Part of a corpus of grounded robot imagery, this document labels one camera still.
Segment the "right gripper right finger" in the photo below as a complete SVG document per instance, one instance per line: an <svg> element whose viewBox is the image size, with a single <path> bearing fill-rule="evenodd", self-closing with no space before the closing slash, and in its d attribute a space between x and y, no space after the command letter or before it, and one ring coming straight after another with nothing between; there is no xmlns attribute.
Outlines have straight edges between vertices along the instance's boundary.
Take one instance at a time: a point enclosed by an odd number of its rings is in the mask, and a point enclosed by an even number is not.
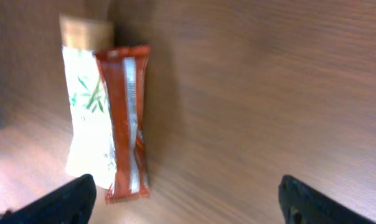
<svg viewBox="0 0 376 224"><path fill-rule="evenodd" d="M286 224L376 224L292 175L284 175L278 201Z"/></svg>

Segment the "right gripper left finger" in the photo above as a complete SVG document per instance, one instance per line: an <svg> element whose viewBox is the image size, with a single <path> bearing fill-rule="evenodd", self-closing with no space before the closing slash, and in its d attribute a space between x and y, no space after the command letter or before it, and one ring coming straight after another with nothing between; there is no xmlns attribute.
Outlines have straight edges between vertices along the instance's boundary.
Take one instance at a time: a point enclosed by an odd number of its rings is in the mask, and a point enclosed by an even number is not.
<svg viewBox="0 0 376 224"><path fill-rule="evenodd" d="M84 174L19 210L0 214L0 224L86 224L95 200L93 177Z"/></svg>

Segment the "white floral cream tube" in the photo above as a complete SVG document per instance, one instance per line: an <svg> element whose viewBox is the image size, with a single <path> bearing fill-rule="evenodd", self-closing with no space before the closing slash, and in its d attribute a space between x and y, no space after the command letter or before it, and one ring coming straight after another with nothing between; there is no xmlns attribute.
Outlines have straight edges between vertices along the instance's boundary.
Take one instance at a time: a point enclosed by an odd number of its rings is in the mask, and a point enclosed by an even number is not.
<svg viewBox="0 0 376 224"><path fill-rule="evenodd" d="M115 175L113 133L108 98L95 53L114 47L111 22L61 15L60 32L73 138L65 171L93 176L107 189Z"/></svg>

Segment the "orange red snack bar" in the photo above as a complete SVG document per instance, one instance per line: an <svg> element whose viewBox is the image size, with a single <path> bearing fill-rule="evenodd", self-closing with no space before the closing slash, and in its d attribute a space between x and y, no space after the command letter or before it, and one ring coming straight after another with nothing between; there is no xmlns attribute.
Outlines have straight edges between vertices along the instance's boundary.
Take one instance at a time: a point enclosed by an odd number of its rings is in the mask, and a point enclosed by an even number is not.
<svg viewBox="0 0 376 224"><path fill-rule="evenodd" d="M145 74L150 47L118 47L95 54L109 104L115 147L115 177L106 203L119 203L150 194L143 138Z"/></svg>

